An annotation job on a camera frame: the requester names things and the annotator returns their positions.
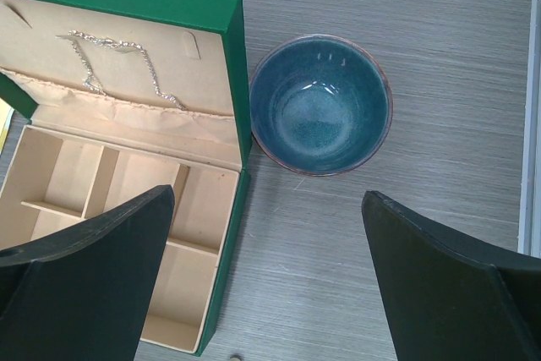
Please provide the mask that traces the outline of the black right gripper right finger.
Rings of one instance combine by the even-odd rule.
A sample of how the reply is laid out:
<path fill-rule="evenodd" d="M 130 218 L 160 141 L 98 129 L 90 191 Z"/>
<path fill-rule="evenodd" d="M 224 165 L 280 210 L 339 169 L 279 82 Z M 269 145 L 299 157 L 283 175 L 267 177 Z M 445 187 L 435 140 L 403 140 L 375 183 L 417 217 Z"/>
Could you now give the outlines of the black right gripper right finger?
<path fill-rule="evenodd" d="M 538 360 L 540 260 L 368 191 L 363 225 L 400 360 Z"/>

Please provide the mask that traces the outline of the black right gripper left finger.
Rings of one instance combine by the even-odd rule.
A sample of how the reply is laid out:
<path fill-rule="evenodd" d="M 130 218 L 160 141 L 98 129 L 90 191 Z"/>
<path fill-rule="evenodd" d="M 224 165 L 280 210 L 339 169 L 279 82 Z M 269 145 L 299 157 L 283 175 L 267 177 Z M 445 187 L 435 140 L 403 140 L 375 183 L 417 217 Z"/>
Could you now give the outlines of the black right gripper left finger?
<path fill-rule="evenodd" d="M 3 360 L 132 360 L 174 212 L 159 185 L 1 252 Z"/>

